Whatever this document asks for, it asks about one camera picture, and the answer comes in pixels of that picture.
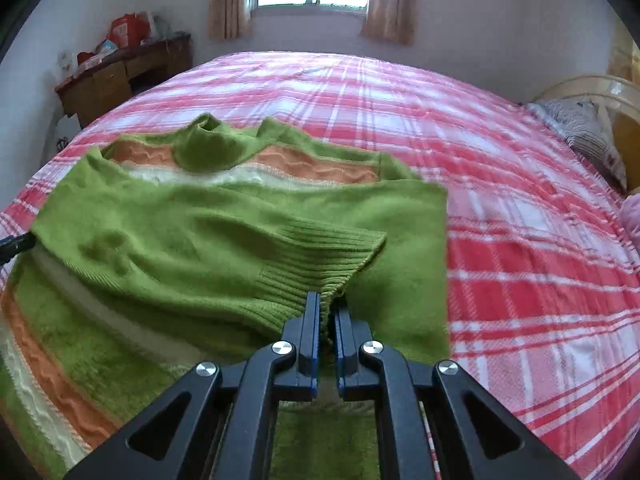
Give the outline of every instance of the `red and white plaid blanket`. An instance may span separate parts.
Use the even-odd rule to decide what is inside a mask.
[[[454,358],[581,476],[604,478],[640,427],[640,257],[621,199],[529,112],[473,86],[351,56],[222,57],[87,127],[0,213],[0,238],[29,229],[90,146],[203,112],[391,152],[447,187]]]

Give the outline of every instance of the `white wall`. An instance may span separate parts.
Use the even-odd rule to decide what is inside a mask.
[[[187,30],[199,64],[243,50],[338,52],[445,73],[515,101],[581,73],[603,73],[614,30],[605,0],[418,0],[412,47],[359,36],[362,17],[257,12],[252,34],[206,34],[209,0],[42,0],[0,64],[0,209],[38,169],[61,113],[58,54],[91,49],[125,12],[156,10]]]

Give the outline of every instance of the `beige curtain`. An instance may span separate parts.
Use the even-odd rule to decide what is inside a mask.
[[[607,73],[640,84],[640,50],[619,18],[611,43]]]
[[[369,38],[413,44],[416,0],[369,0],[362,33]]]
[[[209,35],[216,40],[239,38],[250,30],[251,0],[209,0]]]

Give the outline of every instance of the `wooden headboard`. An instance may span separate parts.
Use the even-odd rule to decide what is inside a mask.
[[[626,167],[628,192],[640,188],[640,87],[610,75],[567,79],[545,90],[536,101],[586,97],[612,112],[613,139]]]

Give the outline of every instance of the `bedspread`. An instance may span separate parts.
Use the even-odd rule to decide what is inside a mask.
[[[89,147],[203,112],[391,152],[447,187],[453,357],[581,476],[604,478],[640,427],[640,257],[621,199],[529,112],[473,86],[334,54],[215,59],[87,127],[0,213],[0,238],[29,229]]]

